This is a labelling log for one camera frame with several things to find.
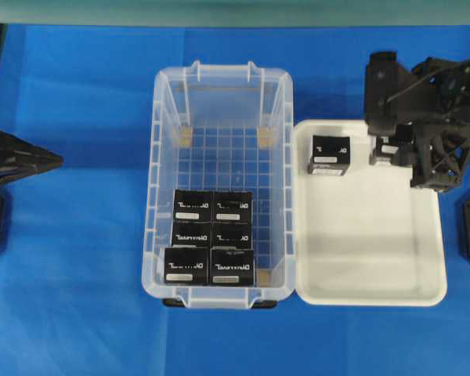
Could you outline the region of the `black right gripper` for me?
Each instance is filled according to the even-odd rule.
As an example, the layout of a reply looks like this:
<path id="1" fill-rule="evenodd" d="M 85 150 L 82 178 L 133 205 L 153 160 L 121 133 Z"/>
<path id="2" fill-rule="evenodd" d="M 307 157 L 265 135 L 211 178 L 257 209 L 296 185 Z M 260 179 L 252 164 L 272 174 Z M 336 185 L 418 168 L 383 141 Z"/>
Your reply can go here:
<path id="1" fill-rule="evenodd" d="M 447 192 L 460 186 L 470 158 L 470 126 L 397 125 L 391 165 L 413 167 L 410 186 Z"/>

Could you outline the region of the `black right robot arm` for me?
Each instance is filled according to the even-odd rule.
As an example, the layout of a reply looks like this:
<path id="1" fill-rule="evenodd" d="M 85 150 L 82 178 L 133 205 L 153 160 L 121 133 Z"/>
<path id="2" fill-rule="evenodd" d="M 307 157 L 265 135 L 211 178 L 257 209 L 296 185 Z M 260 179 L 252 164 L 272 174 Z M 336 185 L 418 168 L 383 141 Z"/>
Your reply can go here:
<path id="1" fill-rule="evenodd" d="M 447 192 L 470 158 L 470 60 L 429 57 L 408 70 L 395 52 L 371 54 L 364 120 L 370 163 L 410 168 L 410 186 Z"/>

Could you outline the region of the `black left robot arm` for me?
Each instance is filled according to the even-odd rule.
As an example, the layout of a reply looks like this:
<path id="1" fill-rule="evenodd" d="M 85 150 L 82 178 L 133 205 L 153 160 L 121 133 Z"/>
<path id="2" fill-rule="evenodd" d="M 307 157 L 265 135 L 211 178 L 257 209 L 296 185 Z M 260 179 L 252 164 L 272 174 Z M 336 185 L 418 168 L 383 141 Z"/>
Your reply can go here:
<path id="1" fill-rule="evenodd" d="M 0 130 L 0 187 L 60 168 L 63 158 Z"/>

